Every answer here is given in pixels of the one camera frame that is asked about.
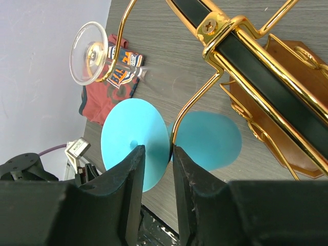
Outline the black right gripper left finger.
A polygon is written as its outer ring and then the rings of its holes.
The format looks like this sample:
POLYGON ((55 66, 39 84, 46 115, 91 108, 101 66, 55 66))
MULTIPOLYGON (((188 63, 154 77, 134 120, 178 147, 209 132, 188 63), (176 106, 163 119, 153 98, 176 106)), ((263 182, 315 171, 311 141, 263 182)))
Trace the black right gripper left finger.
POLYGON ((146 150, 77 186, 1 181, 1 245, 136 245, 146 150))

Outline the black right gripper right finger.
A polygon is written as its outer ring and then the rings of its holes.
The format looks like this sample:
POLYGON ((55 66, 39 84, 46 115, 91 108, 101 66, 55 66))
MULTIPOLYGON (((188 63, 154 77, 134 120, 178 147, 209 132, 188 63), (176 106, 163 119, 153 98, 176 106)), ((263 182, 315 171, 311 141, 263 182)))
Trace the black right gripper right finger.
POLYGON ((327 182, 223 182, 173 148, 181 245, 327 245, 327 182))

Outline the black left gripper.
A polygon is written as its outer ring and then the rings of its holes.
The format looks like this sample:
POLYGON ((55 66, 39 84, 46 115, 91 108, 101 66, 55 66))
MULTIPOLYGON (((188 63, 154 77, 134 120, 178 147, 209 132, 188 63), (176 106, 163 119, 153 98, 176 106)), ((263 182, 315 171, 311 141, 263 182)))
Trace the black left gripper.
POLYGON ((84 157, 90 146, 83 137, 67 142, 65 155, 68 161, 64 180, 74 179, 77 185, 83 185, 99 176, 96 166, 84 157))

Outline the light blue wine glass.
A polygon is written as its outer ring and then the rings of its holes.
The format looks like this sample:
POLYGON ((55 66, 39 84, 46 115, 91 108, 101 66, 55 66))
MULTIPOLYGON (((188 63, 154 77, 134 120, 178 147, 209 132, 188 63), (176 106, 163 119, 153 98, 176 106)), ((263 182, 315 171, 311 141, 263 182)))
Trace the light blue wine glass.
MULTIPOLYGON (((137 145, 146 149, 143 191, 152 189, 166 172, 171 158, 170 133, 159 111, 149 102, 130 98, 117 104, 101 132, 101 154, 111 169, 137 145)), ((232 164, 242 148, 241 133, 227 116, 207 111, 188 112, 178 128, 176 145, 207 171, 232 164)))

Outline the clear wine glass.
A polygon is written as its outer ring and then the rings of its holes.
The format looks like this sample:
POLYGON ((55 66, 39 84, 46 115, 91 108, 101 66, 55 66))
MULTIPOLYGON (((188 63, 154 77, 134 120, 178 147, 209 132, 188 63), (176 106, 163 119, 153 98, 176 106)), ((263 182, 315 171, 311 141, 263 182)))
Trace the clear wine glass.
POLYGON ((144 66, 144 56, 120 48, 108 41, 98 22, 84 24, 77 33, 70 52, 70 72, 82 86, 109 82, 116 88, 132 80, 146 81, 154 68, 144 66))

